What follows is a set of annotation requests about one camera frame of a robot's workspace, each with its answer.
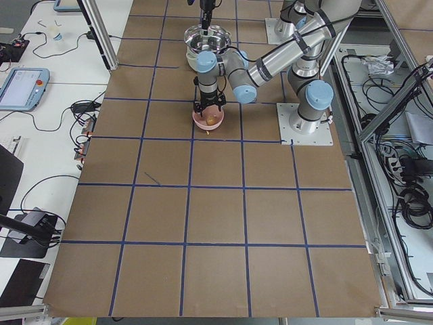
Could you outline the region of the brown egg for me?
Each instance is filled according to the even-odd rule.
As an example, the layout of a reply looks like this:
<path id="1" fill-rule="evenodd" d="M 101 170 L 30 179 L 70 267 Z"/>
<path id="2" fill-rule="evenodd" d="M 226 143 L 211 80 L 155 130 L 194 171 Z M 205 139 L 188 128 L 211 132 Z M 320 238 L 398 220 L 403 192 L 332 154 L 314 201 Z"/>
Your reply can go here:
<path id="1" fill-rule="evenodd" d="M 218 123 L 218 118 L 216 116 L 208 116 L 206 119 L 206 124 L 212 126 Z"/>

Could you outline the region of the pink bowl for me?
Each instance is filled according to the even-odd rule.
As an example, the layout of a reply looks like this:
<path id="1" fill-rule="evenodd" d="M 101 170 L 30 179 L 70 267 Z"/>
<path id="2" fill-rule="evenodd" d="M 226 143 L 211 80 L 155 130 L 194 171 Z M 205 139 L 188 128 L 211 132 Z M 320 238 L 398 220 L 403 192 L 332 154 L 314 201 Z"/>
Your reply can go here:
<path id="1" fill-rule="evenodd" d="M 205 131 L 212 131 L 218 128 L 223 122 L 224 117 L 224 110 L 219 110 L 218 106 L 209 106 L 201 113 L 192 112 L 192 118 L 196 126 Z"/>

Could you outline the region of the black power adapter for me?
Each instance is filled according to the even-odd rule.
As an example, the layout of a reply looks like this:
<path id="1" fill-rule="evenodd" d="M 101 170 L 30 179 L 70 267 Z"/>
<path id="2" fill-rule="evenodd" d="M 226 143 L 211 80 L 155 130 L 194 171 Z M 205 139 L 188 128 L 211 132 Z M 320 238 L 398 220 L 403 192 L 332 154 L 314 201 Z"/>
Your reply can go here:
<path id="1" fill-rule="evenodd" d="M 95 112 L 101 106 L 98 102 L 79 102 L 71 105 L 71 111 L 74 114 L 82 114 L 85 112 Z"/>

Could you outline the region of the small white cup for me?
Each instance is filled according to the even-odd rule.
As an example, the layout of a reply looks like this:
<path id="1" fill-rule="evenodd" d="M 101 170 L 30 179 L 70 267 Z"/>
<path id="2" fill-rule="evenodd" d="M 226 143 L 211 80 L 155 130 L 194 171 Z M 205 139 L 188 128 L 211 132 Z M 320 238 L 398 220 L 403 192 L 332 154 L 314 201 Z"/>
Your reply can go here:
<path id="1" fill-rule="evenodd" d="M 61 41 L 62 40 L 62 33 L 58 27 L 52 26 L 49 32 L 50 32 L 51 38 L 54 41 Z"/>

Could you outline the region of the crumpled white paper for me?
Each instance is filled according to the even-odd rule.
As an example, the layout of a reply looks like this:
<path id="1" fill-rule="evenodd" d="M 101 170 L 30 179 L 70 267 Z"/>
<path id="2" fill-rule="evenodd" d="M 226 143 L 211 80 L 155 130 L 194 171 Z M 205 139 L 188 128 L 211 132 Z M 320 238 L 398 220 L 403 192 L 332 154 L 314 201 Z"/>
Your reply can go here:
<path id="1" fill-rule="evenodd" d="M 388 56 L 366 56 L 361 59 L 370 75 L 389 75 L 394 72 L 394 64 Z"/>

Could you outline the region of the blue teach pendant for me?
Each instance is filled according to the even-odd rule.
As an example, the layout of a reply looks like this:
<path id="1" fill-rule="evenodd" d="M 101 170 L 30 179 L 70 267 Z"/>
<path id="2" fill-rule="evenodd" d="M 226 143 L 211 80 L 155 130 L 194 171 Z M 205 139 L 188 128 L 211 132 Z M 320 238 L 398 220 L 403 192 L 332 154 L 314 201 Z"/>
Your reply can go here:
<path id="1" fill-rule="evenodd" d="M 28 112 L 40 102 L 50 80 L 46 68 L 12 68 L 1 88 L 1 110 Z"/>

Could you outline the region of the black laptop corner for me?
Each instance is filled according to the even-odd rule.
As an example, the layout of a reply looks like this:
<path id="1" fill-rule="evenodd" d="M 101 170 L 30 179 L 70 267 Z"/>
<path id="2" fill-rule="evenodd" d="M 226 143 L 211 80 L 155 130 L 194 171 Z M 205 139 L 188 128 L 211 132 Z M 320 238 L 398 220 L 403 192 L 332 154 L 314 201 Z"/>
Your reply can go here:
<path id="1" fill-rule="evenodd" d="M 24 163 L 3 146 L 1 146 L 0 159 L 0 209 L 1 214 L 6 215 L 18 189 Z"/>

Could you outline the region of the black monitor stand base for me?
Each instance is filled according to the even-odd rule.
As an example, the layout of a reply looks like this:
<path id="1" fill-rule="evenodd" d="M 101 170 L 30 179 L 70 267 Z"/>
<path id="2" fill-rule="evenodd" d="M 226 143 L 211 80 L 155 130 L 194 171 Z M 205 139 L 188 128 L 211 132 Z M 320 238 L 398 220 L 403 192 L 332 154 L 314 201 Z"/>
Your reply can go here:
<path id="1" fill-rule="evenodd" d="M 1 228 L 8 229 L 1 257 L 45 258 L 54 245 L 55 227 L 58 217 L 35 208 L 16 218 L 1 215 Z"/>

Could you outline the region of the black flat pad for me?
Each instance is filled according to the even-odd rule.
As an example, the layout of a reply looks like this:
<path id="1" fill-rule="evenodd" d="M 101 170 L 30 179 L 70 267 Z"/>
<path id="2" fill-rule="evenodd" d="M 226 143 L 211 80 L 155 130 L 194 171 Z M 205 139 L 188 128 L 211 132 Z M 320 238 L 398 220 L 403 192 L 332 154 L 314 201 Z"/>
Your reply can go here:
<path id="1" fill-rule="evenodd" d="M 32 305 L 48 269 L 48 263 L 20 259 L 1 294 L 1 307 Z"/>

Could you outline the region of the aluminium frame post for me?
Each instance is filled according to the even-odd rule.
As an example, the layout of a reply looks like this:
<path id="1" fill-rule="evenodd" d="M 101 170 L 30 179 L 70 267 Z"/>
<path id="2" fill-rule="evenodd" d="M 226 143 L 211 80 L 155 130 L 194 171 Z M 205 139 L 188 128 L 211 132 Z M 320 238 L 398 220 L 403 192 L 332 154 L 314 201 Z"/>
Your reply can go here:
<path id="1" fill-rule="evenodd" d="M 95 0 L 78 0 L 87 26 L 96 42 L 99 54 L 107 70 L 113 71 L 118 68 L 118 58 L 111 43 L 106 26 L 100 14 Z"/>

